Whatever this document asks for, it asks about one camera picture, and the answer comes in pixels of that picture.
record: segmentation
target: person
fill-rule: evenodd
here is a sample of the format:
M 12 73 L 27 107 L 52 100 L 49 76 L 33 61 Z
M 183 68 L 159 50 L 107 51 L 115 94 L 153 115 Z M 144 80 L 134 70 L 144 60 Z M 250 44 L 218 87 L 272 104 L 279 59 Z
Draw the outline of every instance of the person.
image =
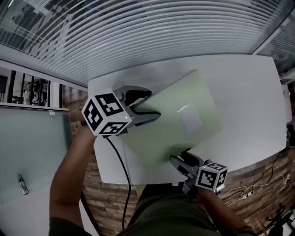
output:
M 89 127 L 81 127 L 55 173 L 50 188 L 49 236 L 90 235 L 83 229 L 79 200 L 95 138 Z M 198 188 L 197 199 L 189 201 L 178 189 L 167 188 L 167 184 L 147 185 L 128 227 L 119 235 L 256 235 L 213 191 Z

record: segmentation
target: light green board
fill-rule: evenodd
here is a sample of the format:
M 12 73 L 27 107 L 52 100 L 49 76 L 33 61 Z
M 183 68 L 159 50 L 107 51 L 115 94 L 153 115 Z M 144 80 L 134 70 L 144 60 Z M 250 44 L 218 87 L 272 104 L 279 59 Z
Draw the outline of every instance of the light green board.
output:
M 185 129 L 177 113 L 186 105 L 195 107 L 202 122 L 202 126 L 191 133 Z M 144 165 L 160 165 L 168 161 L 170 155 L 178 156 L 220 131 L 214 102 L 198 71 L 151 97 L 136 110 L 161 113 L 156 121 L 132 127 L 128 134 L 119 136 Z

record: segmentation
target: wooden floor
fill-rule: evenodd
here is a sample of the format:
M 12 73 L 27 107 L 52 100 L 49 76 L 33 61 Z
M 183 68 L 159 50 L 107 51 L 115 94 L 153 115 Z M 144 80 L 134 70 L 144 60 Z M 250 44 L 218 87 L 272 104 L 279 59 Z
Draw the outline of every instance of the wooden floor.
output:
M 82 119 L 81 110 L 86 99 L 86 92 L 69 87 L 63 88 L 63 106 L 70 110 L 73 135 L 80 126 L 80 120 Z M 230 172 L 225 182 L 226 189 L 224 193 L 231 188 L 253 184 L 261 177 L 262 173 L 267 168 L 273 165 L 276 157 L 277 154 L 256 164 Z M 286 177 L 294 164 L 295 150 L 289 150 L 281 154 L 274 164 L 273 177 L 277 175 Z M 265 173 L 263 178 L 258 181 L 256 185 L 267 184 L 270 176 L 271 169 Z M 291 182 L 284 185 L 282 183 L 283 178 L 281 176 L 277 177 L 264 187 L 254 187 L 254 194 L 247 199 L 236 201 L 241 198 L 241 192 L 239 192 L 226 199 L 225 203 L 228 205 L 236 201 L 231 204 L 229 208 L 242 217 L 248 225 L 252 226 L 256 233 L 260 234 L 262 233 L 262 228 L 259 224 L 259 220 L 267 225 L 265 218 L 275 215 L 279 208 L 279 203 L 285 205 L 286 209 L 290 209 L 290 207 L 295 204 L 295 167 L 290 173 L 290 179 Z M 233 190 L 225 197 L 235 192 L 243 191 L 244 189 L 245 188 Z M 103 183 L 100 178 L 94 154 L 88 164 L 83 184 L 83 192 L 89 208 L 104 236 L 117 235 L 122 229 L 121 221 L 128 193 L 128 186 Z M 130 220 L 138 199 L 139 196 L 133 186 L 126 212 L 125 225 L 127 225 L 127 222 Z

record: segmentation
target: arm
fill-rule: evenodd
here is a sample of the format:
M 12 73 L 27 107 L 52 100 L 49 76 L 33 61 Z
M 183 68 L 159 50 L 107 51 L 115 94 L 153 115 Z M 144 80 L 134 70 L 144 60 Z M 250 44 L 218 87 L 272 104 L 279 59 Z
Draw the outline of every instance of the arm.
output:
M 63 218 L 83 228 L 79 201 L 95 138 L 87 126 L 76 134 L 51 183 L 49 218 Z
M 222 235 L 230 235 L 237 230 L 250 228 L 213 191 L 198 188 L 197 199 L 204 205 Z

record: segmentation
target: white tabletop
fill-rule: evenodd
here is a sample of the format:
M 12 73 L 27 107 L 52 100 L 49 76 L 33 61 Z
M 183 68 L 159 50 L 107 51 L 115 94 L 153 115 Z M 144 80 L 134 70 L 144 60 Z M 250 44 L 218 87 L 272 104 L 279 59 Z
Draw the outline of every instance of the white tabletop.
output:
M 123 85 L 142 86 L 157 93 L 196 69 L 211 92 L 222 131 L 193 148 L 192 153 L 233 171 L 285 148 L 284 98 L 270 57 L 210 55 L 154 62 L 91 80 L 88 93 Z M 112 136 L 111 140 L 124 160 L 132 184 L 176 183 L 186 179 L 170 163 L 153 169 L 142 166 L 119 137 Z M 127 183 L 107 140 L 98 137 L 94 148 L 102 181 Z

